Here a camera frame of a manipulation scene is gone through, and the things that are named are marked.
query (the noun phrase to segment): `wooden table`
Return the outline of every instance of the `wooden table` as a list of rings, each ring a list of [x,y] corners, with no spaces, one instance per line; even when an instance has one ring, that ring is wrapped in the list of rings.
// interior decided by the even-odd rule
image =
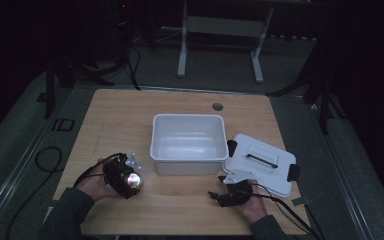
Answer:
[[[212,108],[223,104],[222,111]],[[128,199],[111,198],[96,203],[82,224],[84,234],[123,235],[249,235],[249,226],[233,208],[221,208],[208,191],[224,193],[218,175],[167,176],[155,172],[150,157],[152,121],[159,113],[219,114],[226,136],[243,133],[284,149],[270,100],[265,96],[197,92],[97,90],[68,159],[54,199],[97,159],[113,153],[136,153],[144,178],[142,191]],[[226,175],[222,170],[219,175]],[[307,223],[293,183],[285,202]],[[265,200],[288,234],[304,234]]]

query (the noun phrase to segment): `sleeve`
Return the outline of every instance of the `sleeve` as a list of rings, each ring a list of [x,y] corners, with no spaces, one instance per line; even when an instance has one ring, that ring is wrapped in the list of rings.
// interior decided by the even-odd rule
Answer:
[[[251,231],[257,240],[288,239],[273,215],[268,215],[251,224]]]
[[[38,239],[82,239],[80,224],[94,204],[86,193],[67,188],[43,223]]]

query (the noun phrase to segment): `container lid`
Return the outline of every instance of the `container lid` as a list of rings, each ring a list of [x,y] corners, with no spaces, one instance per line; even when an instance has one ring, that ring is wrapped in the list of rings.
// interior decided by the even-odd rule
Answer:
[[[233,140],[237,142],[236,150],[223,166],[228,173],[225,184],[255,179],[277,196],[286,198],[291,194],[288,174],[296,163],[294,155],[244,134],[236,135]]]

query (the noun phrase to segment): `white container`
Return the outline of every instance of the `white container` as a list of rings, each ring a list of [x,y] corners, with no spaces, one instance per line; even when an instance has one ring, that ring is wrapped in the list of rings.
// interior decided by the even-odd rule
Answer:
[[[217,174],[229,156],[223,118],[206,114],[156,115],[150,155],[158,174]]]

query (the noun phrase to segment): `dark background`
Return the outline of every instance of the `dark background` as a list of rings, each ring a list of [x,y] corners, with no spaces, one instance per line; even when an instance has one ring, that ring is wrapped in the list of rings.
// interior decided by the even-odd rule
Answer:
[[[0,122],[26,86],[45,70],[51,45],[78,44],[92,51],[87,43],[77,42],[84,34],[84,21],[76,1],[38,2],[0,2]],[[153,25],[180,26],[181,3],[153,1]],[[287,40],[292,36],[323,39],[318,45],[325,50],[326,62],[337,57],[332,90],[384,185],[384,0],[342,3],[352,8],[337,14],[332,8],[278,6],[269,34]],[[219,10],[232,11],[229,5]],[[310,58],[307,64],[319,67],[319,60]]]

